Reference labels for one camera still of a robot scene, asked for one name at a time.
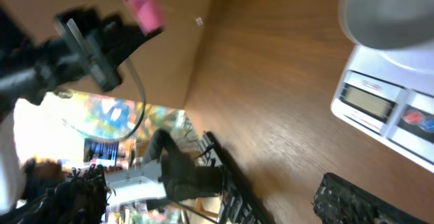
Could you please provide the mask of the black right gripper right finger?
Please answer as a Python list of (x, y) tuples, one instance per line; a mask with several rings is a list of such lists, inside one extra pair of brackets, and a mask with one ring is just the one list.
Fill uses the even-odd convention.
[(427, 224), (331, 172), (324, 174), (312, 205), (325, 224)]

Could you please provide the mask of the pink measuring scoop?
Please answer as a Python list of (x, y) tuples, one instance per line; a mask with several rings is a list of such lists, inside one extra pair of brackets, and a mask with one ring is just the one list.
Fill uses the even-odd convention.
[(156, 0), (122, 0), (144, 34), (161, 30), (164, 21)]

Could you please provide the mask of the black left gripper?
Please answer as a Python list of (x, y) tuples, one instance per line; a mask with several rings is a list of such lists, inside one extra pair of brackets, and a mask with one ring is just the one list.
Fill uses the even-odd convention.
[(102, 92), (120, 86), (121, 63), (163, 31), (158, 26), (144, 32), (138, 24), (124, 24), (119, 14), (101, 18), (94, 8), (63, 12), (56, 15), (55, 23), (70, 50), (70, 54), (60, 59), (64, 82), (91, 77)]

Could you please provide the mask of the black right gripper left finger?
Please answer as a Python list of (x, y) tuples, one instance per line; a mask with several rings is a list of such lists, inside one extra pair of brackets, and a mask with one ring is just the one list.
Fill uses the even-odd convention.
[(74, 168), (64, 180), (31, 177), (21, 197), (26, 204), (1, 215), (1, 222), (58, 224), (101, 223), (108, 206), (104, 167)]

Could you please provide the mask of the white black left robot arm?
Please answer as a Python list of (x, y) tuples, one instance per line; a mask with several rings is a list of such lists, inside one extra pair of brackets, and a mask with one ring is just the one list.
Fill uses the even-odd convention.
[(1, 214), (16, 205), (30, 179), (20, 169), (14, 142), (17, 100), (40, 105), (46, 93), (85, 77), (101, 92), (119, 87), (119, 66), (163, 30), (153, 3), (133, 15), (135, 23), (125, 24), (118, 14), (101, 18), (94, 8), (71, 9), (54, 18), (59, 36), (36, 45), (1, 11)]

